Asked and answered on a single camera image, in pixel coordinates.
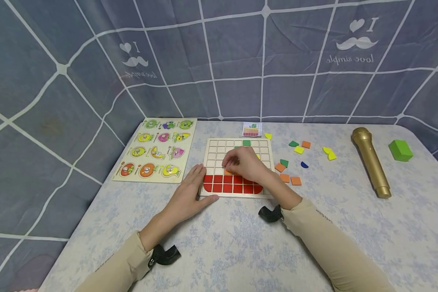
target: tent fabric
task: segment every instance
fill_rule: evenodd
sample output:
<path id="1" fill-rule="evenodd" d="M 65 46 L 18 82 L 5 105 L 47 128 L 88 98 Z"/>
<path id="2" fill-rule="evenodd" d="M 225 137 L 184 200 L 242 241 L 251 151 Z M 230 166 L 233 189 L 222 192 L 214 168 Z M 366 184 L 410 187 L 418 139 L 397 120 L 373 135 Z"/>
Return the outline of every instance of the tent fabric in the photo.
<path id="1" fill-rule="evenodd" d="M 394 124 L 438 159 L 438 1 L 0 1 L 0 291 L 39 288 L 145 117 Z"/>

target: black plastic clip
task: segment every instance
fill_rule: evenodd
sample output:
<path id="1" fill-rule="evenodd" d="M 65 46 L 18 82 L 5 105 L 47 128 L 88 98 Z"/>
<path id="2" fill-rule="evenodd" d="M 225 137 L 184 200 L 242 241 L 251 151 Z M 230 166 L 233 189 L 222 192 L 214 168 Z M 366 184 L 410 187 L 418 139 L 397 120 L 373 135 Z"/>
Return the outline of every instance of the black plastic clip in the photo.
<path id="1" fill-rule="evenodd" d="M 258 212 L 258 215 L 268 223 L 273 223 L 278 221 L 279 219 L 284 218 L 281 213 L 281 205 L 277 205 L 273 211 L 263 206 Z"/>
<path id="2" fill-rule="evenodd" d="M 154 247 L 151 259 L 149 260 L 148 267 L 151 268 L 156 262 L 163 266 L 173 264 L 179 257 L 182 256 L 177 247 L 173 245 L 167 251 L 160 244 Z"/>

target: green tile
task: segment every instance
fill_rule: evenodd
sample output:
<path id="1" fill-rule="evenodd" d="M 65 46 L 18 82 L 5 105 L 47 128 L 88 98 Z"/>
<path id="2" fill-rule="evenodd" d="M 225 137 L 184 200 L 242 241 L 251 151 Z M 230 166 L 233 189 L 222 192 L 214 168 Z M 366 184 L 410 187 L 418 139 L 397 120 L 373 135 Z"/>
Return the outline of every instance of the green tile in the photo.
<path id="1" fill-rule="evenodd" d="M 281 159 L 281 164 L 284 165 L 285 167 L 289 167 L 289 161 Z"/>

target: light blue tablecloth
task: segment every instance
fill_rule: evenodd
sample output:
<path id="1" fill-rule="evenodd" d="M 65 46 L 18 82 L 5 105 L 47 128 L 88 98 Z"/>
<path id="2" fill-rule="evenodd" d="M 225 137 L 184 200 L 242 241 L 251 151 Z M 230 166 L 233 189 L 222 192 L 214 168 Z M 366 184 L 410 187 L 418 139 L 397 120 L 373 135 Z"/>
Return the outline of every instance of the light blue tablecloth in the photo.
<path id="1" fill-rule="evenodd" d="M 378 199 L 350 135 L 357 125 L 264 123 L 272 133 L 274 161 L 289 160 L 292 187 L 344 230 L 382 270 L 397 291 L 438 291 L 438 162 L 409 130 L 366 125 L 393 196 Z M 187 168 L 203 162 L 206 139 L 239 137 L 240 122 L 198 122 Z M 407 163 L 388 149 L 406 140 L 414 153 Z M 311 142 L 299 155 L 291 140 Z M 337 155 L 327 160 L 322 147 Z M 300 166 L 305 161 L 308 169 Z M 73 291 L 112 255 L 134 230 L 161 211 L 176 185 L 114 182 L 112 170 L 68 241 L 40 292 Z M 281 222 L 258 217 L 276 202 L 220 198 L 184 222 L 166 239 L 182 257 L 156 265 L 133 291 L 332 291 L 308 251 Z"/>

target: wooden grid board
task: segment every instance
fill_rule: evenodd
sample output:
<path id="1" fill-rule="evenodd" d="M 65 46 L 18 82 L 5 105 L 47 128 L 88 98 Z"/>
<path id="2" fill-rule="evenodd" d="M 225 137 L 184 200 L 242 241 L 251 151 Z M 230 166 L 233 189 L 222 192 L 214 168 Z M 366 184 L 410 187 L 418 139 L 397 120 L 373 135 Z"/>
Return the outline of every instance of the wooden grid board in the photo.
<path id="1" fill-rule="evenodd" d="M 234 147 L 243 146 L 244 141 L 250 141 L 250 147 L 259 155 L 263 164 L 274 171 L 274 160 L 269 139 L 209 138 L 204 154 L 206 175 L 204 176 L 200 196 L 217 194 L 220 197 L 229 198 L 272 199 L 271 194 L 261 185 L 246 180 L 240 175 L 228 173 L 222 167 L 225 154 Z"/>

